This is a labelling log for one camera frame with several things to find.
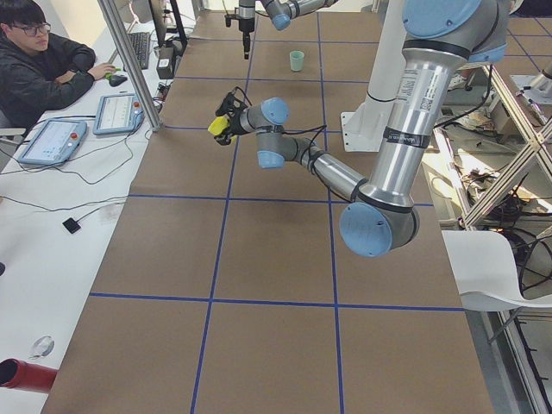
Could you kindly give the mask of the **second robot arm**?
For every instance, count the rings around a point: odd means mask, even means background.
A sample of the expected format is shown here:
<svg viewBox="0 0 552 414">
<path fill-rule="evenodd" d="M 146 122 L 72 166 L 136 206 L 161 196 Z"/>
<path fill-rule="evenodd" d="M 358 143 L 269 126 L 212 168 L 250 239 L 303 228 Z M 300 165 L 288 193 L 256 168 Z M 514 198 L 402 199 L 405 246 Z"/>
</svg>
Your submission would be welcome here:
<svg viewBox="0 0 552 414">
<path fill-rule="evenodd" d="M 287 28 L 291 20 L 300 16 L 309 15 L 319 9 L 329 8 L 336 3 L 334 0 L 262 0 L 262 7 L 266 11 L 273 26 L 282 31 Z M 225 24 L 229 28 L 232 21 L 238 22 L 238 29 L 241 32 L 243 57 L 249 59 L 251 52 L 251 34 L 255 30 L 256 1 L 241 0 L 233 14 L 225 15 Z"/>
</svg>

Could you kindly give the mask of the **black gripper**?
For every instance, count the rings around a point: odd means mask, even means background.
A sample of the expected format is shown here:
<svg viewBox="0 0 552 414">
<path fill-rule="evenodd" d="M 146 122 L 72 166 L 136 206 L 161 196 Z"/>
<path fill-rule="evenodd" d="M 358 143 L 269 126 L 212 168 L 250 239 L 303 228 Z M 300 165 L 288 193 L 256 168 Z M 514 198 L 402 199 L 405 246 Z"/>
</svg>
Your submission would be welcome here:
<svg viewBox="0 0 552 414">
<path fill-rule="evenodd" d="M 247 123 L 242 122 L 242 116 L 247 114 L 249 106 L 246 104 L 248 98 L 240 99 L 236 96 L 242 89 L 233 89 L 223 98 L 220 106 L 216 109 L 216 116 L 226 116 L 229 119 L 229 127 L 224 135 L 217 135 L 215 141 L 221 146 L 228 146 L 235 142 L 236 135 L 245 135 L 251 131 Z"/>
</svg>

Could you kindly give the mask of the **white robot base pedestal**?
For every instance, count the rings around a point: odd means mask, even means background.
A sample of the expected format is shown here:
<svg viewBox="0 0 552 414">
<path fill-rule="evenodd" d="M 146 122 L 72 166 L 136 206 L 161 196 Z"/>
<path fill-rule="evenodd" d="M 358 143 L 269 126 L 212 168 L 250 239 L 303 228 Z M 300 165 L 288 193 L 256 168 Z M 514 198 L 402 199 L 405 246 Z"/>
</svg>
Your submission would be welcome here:
<svg viewBox="0 0 552 414">
<path fill-rule="evenodd" d="M 377 152 L 380 148 L 405 69 L 404 6 L 404 0 L 387 2 L 365 101 L 356 111 L 341 113 L 342 138 L 348 152 Z"/>
</svg>

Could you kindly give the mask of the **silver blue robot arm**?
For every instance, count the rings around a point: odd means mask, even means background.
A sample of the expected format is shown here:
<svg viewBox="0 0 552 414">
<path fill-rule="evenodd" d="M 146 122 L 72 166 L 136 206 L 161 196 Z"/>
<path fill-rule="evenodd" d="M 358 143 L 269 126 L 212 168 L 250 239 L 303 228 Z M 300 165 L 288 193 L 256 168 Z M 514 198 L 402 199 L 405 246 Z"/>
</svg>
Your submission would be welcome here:
<svg viewBox="0 0 552 414">
<path fill-rule="evenodd" d="M 278 97 L 252 105 L 230 92 L 216 110 L 209 131 L 221 145 L 236 136 L 255 134 L 263 168 L 281 168 L 287 161 L 307 168 L 348 200 L 339 222 L 347 247 L 365 257 L 387 254 L 417 234 L 419 220 L 411 188 L 453 74 L 464 65 L 502 59 L 509 14 L 506 1 L 404 4 L 400 26 L 405 31 L 405 69 L 369 177 L 314 141 L 286 132 L 289 109 Z"/>
</svg>

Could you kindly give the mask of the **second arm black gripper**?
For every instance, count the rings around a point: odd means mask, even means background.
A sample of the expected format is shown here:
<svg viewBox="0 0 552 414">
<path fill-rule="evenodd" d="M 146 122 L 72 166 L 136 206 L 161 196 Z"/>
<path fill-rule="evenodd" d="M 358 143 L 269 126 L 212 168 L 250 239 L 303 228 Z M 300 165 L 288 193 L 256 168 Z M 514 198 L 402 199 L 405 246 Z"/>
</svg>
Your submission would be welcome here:
<svg viewBox="0 0 552 414">
<path fill-rule="evenodd" d="M 250 33 L 247 31 L 242 33 L 242 45 L 243 45 L 243 58 L 245 60 L 248 60 L 251 52 L 251 37 L 250 37 Z"/>
</svg>

